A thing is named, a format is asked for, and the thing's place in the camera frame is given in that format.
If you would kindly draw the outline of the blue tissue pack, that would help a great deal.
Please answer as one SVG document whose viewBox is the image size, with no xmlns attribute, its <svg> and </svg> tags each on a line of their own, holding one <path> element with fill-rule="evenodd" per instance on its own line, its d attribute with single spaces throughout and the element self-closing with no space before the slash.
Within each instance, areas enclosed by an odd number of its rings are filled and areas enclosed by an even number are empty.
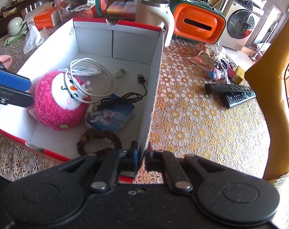
<svg viewBox="0 0 289 229">
<path fill-rule="evenodd" d="M 119 134 L 134 114 L 131 103 L 116 103 L 105 108 L 95 108 L 85 117 L 90 128 Z"/>
</svg>

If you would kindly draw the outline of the pink plush owl toy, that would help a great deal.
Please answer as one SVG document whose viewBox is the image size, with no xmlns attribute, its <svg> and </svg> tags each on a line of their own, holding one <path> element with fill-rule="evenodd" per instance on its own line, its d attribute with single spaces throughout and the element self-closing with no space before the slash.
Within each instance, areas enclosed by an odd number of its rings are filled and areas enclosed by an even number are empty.
<svg viewBox="0 0 289 229">
<path fill-rule="evenodd" d="M 90 81 L 77 76 L 71 77 L 61 71 L 45 74 L 35 88 L 34 108 L 30 110 L 36 120 L 54 130 L 74 128 L 83 120 L 90 97 L 81 92 L 79 84 L 86 92 L 91 92 Z"/>
</svg>

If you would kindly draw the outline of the red cardboard box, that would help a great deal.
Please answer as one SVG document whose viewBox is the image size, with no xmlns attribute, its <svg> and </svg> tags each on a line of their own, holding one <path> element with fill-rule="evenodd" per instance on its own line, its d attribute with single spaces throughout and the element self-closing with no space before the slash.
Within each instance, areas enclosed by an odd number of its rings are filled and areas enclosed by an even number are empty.
<svg viewBox="0 0 289 229">
<path fill-rule="evenodd" d="M 33 85 L 47 73 L 66 69 L 73 60 L 88 66 L 92 59 L 101 73 L 84 76 L 88 86 L 69 91 L 97 104 L 100 97 L 129 92 L 143 95 L 131 119 L 119 133 L 122 147 L 138 142 L 143 154 L 149 141 L 163 53 L 161 28 L 135 22 L 109 24 L 103 19 L 71 19 L 58 28 L 23 61 L 19 75 Z M 85 121 L 74 128 L 54 130 L 39 123 L 28 108 L 0 104 L 0 176 L 14 181 L 79 157 L 77 142 L 87 129 Z"/>
</svg>

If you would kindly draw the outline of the pink knit hat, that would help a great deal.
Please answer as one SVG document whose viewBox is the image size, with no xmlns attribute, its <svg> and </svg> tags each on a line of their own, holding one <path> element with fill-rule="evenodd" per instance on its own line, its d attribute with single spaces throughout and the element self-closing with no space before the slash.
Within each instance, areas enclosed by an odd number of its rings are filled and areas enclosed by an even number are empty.
<svg viewBox="0 0 289 229">
<path fill-rule="evenodd" d="M 10 55 L 0 55 L 0 62 L 8 70 L 12 64 L 12 57 Z"/>
</svg>

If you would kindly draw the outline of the green edged cloth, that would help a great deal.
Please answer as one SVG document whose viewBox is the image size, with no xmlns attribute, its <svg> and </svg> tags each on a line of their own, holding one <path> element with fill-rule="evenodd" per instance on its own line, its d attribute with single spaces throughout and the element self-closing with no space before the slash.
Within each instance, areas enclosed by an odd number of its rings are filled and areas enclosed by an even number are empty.
<svg viewBox="0 0 289 229">
<path fill-rule="evenodd" d="M 21 31 L 16 35 L 16 36 L 9 36 L 5 39 L 5 43 L 3 44 L 4 46 L 11 45 L 14 42 L 16 42 L 18 39 L 21 37 L 25 36 L 28 32 L 28 27 L 26 24 L 22 25 Z"/>
</svg>

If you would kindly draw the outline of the white napkin pack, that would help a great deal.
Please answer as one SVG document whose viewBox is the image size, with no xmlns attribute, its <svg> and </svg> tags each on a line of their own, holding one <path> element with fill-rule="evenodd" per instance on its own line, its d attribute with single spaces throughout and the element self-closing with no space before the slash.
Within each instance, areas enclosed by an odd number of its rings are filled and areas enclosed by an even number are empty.
<svg viewBox="0 0 289 229">
<path fill-rule="evenodd" d="M 23 41 L 23 53 L 27 54 L 35 47 L 43 44 L 47 39 L 46 27 L 43 27 L 41 31 L 36 26 L 32 26 L 25 36 Z"/>
</svg>

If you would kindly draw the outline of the green ceramic jar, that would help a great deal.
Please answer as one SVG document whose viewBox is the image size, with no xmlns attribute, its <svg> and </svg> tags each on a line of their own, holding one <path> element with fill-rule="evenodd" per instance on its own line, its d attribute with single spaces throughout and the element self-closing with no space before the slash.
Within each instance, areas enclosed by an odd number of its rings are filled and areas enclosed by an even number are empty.
<svg viewBox="0 0 289 229">
<path fill-rule="evenodd" d="M 23 28 L 22 22 L 23 19 L 21 17 L 15 17 L 8 23 L 7 31 L 11 37 L 17 36 L 21 32 Z"/>
</svg>

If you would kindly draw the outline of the wooden tv cabinet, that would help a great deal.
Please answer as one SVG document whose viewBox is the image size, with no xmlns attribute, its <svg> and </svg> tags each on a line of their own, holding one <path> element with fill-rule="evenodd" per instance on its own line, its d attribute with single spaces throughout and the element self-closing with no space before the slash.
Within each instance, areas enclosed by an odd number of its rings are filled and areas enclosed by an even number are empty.
<svg viewBox="0 0 289 229">
<path fill-rule="evenodd" d="M 48 0 L 20 0 L 0 12 L 0 38 L 7 35 L 7 26 L 10 20 L 15 17 L 25 17 L 23 9 L 29 5 L 41 1 L 45 3 Z"/>
</svg>

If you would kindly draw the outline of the white router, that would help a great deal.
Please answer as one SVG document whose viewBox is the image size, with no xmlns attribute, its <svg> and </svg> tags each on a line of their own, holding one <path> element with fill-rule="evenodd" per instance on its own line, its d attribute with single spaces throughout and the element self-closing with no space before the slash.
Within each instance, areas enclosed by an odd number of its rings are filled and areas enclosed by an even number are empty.
<svg viewBox="0 0 289 229">
<path fill-rule="evenodd" d="M 36 9 L 37 7 L 41 6 L 42 4 L 43 3 L 41 1 L 33 3 L 33 4 L 29 4 L 23 9 L 23 12 L 25 14 L 27 14 L 27 13 L 33 11 L 34 9 Z"/>
</svg>

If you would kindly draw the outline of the orange tissue box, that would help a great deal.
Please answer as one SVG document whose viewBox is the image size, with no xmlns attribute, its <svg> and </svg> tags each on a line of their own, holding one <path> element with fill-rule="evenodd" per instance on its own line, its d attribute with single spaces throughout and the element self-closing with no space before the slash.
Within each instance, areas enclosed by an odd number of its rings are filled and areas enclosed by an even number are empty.
<svg viewBox="0 0 289 229">
<path fill-rule="evenodd" d="M 38 30 L 52 28 L 61 21 L 59 7 L 53 2 L 46 2 L 25 15 L 23 24 L 27 24 L 28 28 L 36 26 Z"/>
</svg>

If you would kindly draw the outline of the black remote control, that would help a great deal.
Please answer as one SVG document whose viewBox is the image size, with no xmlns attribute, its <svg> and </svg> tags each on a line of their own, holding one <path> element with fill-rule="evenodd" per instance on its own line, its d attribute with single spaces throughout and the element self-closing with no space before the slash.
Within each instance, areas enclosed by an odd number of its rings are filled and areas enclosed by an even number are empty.
<svg viewBox="0 0 289 229">
<path fill-rule="evenodd" d="M 256 94 L 254 92 L 251 93 L 223 93 L 219 95 L 222 104 L 230 109 L 234 106 L 242 104 L 246 101 L 256 98 Z"/>
<path fill-rule="evenodd" d="M 252 93 L 250 87 L 236 84 L 205 84 L 205 92 L 207 94 L 223 94 L 223 93 Z"/>
</svg>

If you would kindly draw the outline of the small blue pink toy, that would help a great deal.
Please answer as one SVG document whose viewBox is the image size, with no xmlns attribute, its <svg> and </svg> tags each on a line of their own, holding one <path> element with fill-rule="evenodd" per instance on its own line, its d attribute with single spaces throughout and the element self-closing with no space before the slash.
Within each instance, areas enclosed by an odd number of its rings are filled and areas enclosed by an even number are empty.
<svg viewBox="0 0 289 229">
<path fill-rule="evenodd" d="M 210 80 L 220 80 L 225 77 L 225 71 L 218 68 L 212 68 L 207 71 L 207 76 Z"/>
</svg>

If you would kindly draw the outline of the shiny snack wrapper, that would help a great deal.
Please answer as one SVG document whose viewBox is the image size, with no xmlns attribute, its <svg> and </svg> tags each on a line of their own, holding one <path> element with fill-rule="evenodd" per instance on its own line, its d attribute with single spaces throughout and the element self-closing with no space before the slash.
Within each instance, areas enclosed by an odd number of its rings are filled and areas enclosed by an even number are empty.
<svg viewBox="0 0 289 229">
<path fill-rule="evenodd" d="M 197 56 L 187 57 L 187 60 L 203 71 L 210 71 L 216 66 L 216 61 L 214 60 L 214 58 L 211 58 L 209 55 L 206 55 L 204 53 Z"/>
</svg>

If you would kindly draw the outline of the small yellow box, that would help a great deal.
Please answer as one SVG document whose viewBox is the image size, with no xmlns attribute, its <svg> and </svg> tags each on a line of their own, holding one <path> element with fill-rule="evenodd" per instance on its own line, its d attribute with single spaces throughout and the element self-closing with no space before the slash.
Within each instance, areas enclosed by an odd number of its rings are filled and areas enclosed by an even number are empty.
<svg viewBox="0 0 289 229">
<path fill-rule="evenodd" d="M 240 66 L 238 66 L 235 69 L 234 74 L 231 77 L 232 82 L 234 84 L 239 85 L 244 80 L 244 74 L 245 74 L 245 70 L 241 68 Z"/>
</svg>

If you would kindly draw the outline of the yellow chair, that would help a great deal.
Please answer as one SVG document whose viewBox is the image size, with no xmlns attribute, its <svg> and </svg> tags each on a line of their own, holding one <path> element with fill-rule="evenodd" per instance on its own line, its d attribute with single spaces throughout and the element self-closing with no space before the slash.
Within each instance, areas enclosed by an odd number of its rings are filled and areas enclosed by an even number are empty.
<svg viewBox="0 0 289 229">
<path fill-rule="evenodd" d="M 275 180 L 289 172 L 289 102 L 285 81 L 288 66 L 289 19 L 264 55 L 244 74 L 256 93 L 270 134 L 265 180 Z"/>
</svg>

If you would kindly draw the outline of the colourful plastic organizer box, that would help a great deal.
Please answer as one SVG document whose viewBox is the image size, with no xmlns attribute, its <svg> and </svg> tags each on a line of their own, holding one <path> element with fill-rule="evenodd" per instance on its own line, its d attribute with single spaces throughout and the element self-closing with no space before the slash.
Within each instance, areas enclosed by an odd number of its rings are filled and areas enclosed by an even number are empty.
<svg viewBox="0 0 289 229">
<path fill-rule="evenodd" d="M 135 21 L 137 3 L 114 2 L 107 8 L 107 17 L 110 20 Z"/>
</svg>

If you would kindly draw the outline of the orange green tissue holder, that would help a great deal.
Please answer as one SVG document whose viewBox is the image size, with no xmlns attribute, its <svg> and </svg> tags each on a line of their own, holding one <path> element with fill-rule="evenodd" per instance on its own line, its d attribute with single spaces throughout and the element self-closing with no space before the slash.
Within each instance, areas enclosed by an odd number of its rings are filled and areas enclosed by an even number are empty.
<svg viewBox="0 0 289 229">
<path fill-rule="evenodd" d="M 203 44 L 215 44 L 221 37 L 226 19 L 216 8 L 195 0 L 169 0 L 174 16 L 174 37 Z"/>
</svg>

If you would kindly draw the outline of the cream kettle mug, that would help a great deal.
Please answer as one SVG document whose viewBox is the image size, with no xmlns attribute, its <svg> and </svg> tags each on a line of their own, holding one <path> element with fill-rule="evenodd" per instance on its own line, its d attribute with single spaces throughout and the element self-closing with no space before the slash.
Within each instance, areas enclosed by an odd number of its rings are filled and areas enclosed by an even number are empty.
<svg viewBox="0 0 289 229">
<path fill-rule="evenodd" d="M 165 27 L 164 46 L 170 45 L 175 20 L 167 0 L 138 0 L 135 22 L 160 28 Z"/>
</svg>

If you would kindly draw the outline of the washing machine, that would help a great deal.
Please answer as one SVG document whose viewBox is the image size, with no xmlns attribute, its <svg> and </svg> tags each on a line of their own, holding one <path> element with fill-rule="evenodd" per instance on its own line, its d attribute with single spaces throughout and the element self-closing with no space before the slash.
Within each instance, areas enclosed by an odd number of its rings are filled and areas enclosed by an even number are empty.
<svg viewBox="0 0 289 229">
<path fill-rule="evenodd" d="M 220 37 L 224 47 L 240 51 L 264 14 L 266 0 L 226 0 L 222 13 L 226 27 Z"/>
</svg>

